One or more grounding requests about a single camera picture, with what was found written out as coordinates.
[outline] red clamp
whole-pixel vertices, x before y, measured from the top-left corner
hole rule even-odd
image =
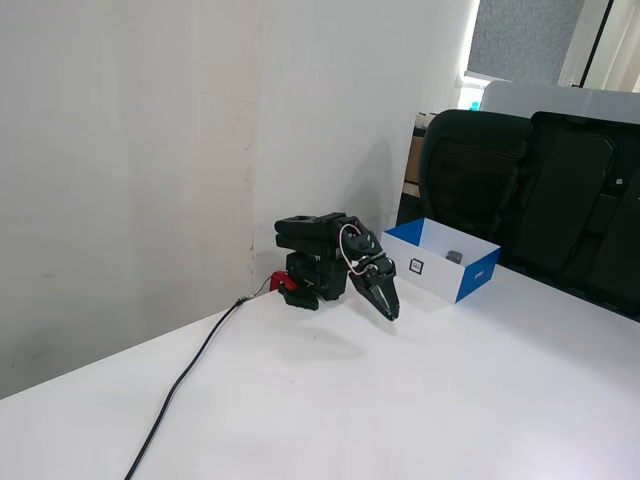
[[[284,288],[290,291],[298,288],[298,285],[296,284],[296,282],[291,280],[289,274],[282,270],[277,271],[273,275],[271,275],[271,284],[269,285],[269,291],[272,292],[274,290],[277,290],[280,284],[284,285]]]

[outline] blue and white box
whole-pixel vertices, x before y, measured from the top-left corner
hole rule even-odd
[[[400,278],[457,303],[491,280],[500,247],[429,219],[416,220],[382,234],[382,247]],[[447,260],[462,254],[460,264]]]

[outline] white table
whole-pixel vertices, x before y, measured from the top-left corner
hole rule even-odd
[[[456,306],[398,280],[243,306],[136,479],[640,478],[640,325],[513,272]],[[0,476],[123,478],[218,316],[0,402]]]

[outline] robotic arm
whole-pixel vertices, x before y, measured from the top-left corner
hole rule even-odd
[[[396,268],[376,236],[357,217],[332,213],[276,222],[276,244],[294,250],[287,256],[287,277],[278,290],[289,305],[318,309],[318,296],[337,300],[347,273],[358,293],[388,320],[398,318],[393,284]]]

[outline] chair backrest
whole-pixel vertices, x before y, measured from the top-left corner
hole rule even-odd
[[[420,160],[424,215],[491,240],[529,123],[489,112],[438,115],[427,129]]]

